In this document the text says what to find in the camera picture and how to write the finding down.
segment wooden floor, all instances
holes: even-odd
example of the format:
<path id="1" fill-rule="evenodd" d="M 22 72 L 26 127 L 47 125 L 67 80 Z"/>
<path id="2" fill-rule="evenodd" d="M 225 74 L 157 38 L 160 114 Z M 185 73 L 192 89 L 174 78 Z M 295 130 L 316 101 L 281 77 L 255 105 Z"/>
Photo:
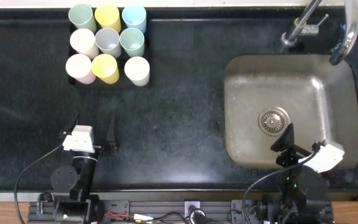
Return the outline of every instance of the wooden floor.
<path id="1" fill-rule="evenodd" d="M 22 216 L 27 220 L 29 203 L 19 203 Z M 358 202 L 334 202 L 335 224 L 358 224 Z M 0 224 L 20 224 L 13 202 L 0 202 Z"/>

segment sink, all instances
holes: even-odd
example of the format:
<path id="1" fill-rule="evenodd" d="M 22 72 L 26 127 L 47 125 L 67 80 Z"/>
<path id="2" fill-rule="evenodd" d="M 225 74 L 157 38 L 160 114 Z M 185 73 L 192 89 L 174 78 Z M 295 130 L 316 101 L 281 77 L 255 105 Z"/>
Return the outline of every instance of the sink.
<path id="1" fill-rule="evenodd" d="M 279 168 L 270 150 L 289 123 L 295 144 L 310 150 L 330 139 L 345 150 L 338 168 L 358 164 L 358 100 L 352 68 L 329 55 L 243 55 L 224 79 L 226 149 L 237 164 Z"/>

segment sink drain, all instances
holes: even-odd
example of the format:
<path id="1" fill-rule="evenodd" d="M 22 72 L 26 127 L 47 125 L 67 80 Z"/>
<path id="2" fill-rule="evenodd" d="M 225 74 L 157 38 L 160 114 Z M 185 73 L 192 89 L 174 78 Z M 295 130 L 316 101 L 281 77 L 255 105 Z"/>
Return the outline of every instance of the sink drain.
<path id="1" fill-rule="evenodd" d="M 259 114 L 259 127 L 269 136 L 281 135 L 285 130 L 284 127 L 287 127 L 289 123 L 287 112 L 277 106 L 264 109 Z"/>

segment cup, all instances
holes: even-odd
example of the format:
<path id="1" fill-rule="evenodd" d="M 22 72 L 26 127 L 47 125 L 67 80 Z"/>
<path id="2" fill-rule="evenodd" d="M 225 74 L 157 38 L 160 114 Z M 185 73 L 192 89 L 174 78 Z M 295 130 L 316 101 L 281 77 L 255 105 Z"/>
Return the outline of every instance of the cup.
<path id="1" fill-rule="evenodd" d="M 87 4 L 78 4 L 68 11 L 68 19 L 79 29 L 88 29 L 96 31 L 96 23 L 93 17 L 91 6 Z"/>
<path id="2" fill-rule="evenodd" d="M 117 61 L 108 54 L 101 54 L 93 59 L 92 72 L 107 84 L 116 83 L 119 78 Z"/>
<path id="3" fill-rule="evenodd" d="M 136 28 L 125 29 L 119 39 L 121 46 L 130 57 L 143 56 L 144 54 L 144 35 Z"/>
<path id="4" fill-rule="evenodd" d="M 146 32 L 146 9 L 143 6 L 127 6 L 122 11 L 122 19 L 128 28 L 133 27 Z"/>
<path id="5" fill-rule="evenodd" d="M 124 67 L 125 74 L 137 86 L 145 86 L 150 79 L 150 65 L 145 58 L 132 57 Z"/>
<path id="6" fill-rule="evenodd" d="M 70 45 L 78 53 L 94 59 L 99 54 L 98 46 L 94 42 L 94 34 L 89 29 L 78 29 L 70 37 Z"/>
<path id="7" fill-rule="evenodd" d="M 71 56 L 66 63 L 66 71 L 69 76 L 84 84 L 93 83 L 96 76 L 92 72 L 91 60 L 83 54 Z"/>
<path id="8" fill-rule="evenodd" d="M 119 11 L 115 5 L 106 4 L 98 7 L 94 16 L 102 28 L 113 28 L 117 32 L 121 31 Z"/>
<path id="9" fill-rule="evenodd" d="M 121 55 L 121 44 L 119 34 L 115 29 L 103 28 L 95 35 L 95 43 L 105 53 L 118 58 Z"/>

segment faucet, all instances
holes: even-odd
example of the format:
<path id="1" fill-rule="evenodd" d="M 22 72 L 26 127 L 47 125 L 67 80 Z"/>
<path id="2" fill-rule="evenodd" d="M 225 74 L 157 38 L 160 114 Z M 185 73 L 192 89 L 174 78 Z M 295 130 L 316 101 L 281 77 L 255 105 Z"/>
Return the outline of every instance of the faucet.
<path id="1" fill-rule="evenodd" d="M 302 15 L 296 18 L 288 32 L 283 33 L 282 42 L 286 46 L 295 45 L 298 36 L 301 34 L 303 28 L 306 27 L 306 22 L 316 10 L 322 0 L 312 0 Z M 346 32 L 344 40 L 340 46 L 334 50 L 334 53 L 329 58 L 331 65 L 337 65 L 346 55 L 352 50 L 354 42 L 358 35 L 358 5 L 357 0 L 344 0 L 346 13 Z"/>

